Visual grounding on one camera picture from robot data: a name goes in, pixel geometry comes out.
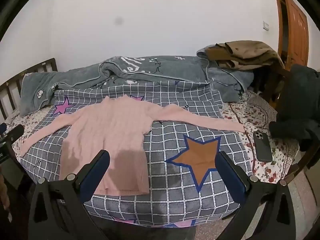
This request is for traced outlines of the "white wall switch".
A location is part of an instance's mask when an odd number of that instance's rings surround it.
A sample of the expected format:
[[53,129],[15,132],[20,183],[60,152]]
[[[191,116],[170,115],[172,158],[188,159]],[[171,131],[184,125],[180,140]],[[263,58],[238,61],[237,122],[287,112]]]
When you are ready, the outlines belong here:
[[269,31],[269,25],[265,21],[263,21],[263,29]]

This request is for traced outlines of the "dark wooden headboard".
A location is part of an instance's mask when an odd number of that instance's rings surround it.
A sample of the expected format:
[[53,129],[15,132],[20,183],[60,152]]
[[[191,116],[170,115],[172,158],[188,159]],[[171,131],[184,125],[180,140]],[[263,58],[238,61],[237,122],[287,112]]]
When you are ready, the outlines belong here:
[[18,109],[21,99],[22,80],[25,74],[37,72],[57,72],[56,60],[48,59],[23,70],[1,84],[1,121]]

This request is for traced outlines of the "black smartphone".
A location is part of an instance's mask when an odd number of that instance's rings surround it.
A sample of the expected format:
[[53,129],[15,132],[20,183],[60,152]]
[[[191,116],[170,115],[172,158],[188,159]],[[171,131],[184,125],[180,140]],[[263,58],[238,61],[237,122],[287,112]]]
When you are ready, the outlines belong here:
[[257,159],[260,162],[272,162],[272,152],[267,134],[257,130],[254,131],[253,138]]

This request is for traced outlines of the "grey checked star quilt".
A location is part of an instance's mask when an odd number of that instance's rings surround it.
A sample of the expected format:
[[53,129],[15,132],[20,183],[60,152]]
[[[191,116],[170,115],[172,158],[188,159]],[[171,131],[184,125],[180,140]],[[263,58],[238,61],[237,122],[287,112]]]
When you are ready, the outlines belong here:
[[[54,106],[31,135],[60,114],[72,114],[106,97],[116,99],[124,95],[162,107],[174,103],[194,114],[229,120],[221,115],[219,92],[209,84],[161,81],[105,89],[59,90],[54,95]],[[69,129],[65,126],[31,146],[24,156],[20,153],[23,167],[34,179],[60,179],[61,146]],[[109,196],[95,192],[85,203],[91,215],[141,226],[185,227],[220,219],[239,207],[216,169],[215,157],[225,152],[245,173],[250,173],[240,132],[179,121],[154,121],[144,136],[143,148],[149,193]]]

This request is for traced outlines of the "orange wooden door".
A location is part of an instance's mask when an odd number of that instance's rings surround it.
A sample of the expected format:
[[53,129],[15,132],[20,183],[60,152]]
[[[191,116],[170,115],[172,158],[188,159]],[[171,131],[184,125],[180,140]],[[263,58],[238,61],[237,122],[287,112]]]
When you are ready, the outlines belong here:
[[278,54],[286,70],[306,66],[309,57],[308,20],[293,0],[276,0],[279,20]]

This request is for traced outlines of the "brown clothes pile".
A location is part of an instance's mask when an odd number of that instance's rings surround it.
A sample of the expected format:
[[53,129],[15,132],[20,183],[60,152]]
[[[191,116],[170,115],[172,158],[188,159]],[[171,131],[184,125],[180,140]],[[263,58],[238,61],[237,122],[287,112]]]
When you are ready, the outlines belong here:
[[232,41],[217,43],[204,49],[210,61],[220,68],[240,71],[253,70],[263,66],[284,68],[279,54],[261,41]]

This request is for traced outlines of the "dark clothes pile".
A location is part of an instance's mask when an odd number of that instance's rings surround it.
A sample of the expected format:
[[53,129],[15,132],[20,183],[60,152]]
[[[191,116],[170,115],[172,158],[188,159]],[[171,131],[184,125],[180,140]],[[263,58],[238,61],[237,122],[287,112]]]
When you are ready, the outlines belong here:
[[294,64],[277,102],[274,138],[296,139],[302,152],[319,143],[319,72]]

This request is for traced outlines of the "pink knit sweater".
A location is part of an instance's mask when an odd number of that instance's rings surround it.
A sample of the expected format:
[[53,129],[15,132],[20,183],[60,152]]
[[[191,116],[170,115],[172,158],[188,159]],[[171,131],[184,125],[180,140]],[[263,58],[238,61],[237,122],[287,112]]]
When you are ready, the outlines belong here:
[[110,154],[110,166],[96,189],[96,194],[130,196],[149,193],[149,177],[144,136],[154,121],[179,121],[199,127],[244,132],[231,120],[201,116],[172,103],[165,107],[138,101],[127,95],[104,98],[72,114],[60,114],[46,127],[32,134],[20,149],[29,148],[46,136],[69,126],[61,146],[59,178],[78,173],[100,150]]

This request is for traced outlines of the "grey-green plush blanket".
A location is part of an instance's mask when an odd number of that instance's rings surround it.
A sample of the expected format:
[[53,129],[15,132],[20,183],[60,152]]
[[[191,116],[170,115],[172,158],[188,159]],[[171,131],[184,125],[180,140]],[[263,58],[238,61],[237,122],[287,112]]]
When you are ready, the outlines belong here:
[[196,56],[115,56],[67,72],[25,74],[20,93],[20,116],[52,105],[54,92],[58,89],[106,88],[159,81],[212,83],[223,102],[238,102],[253,78],[250,70],[220,68],[215,60],[208,59],[204,49],[198,50]]

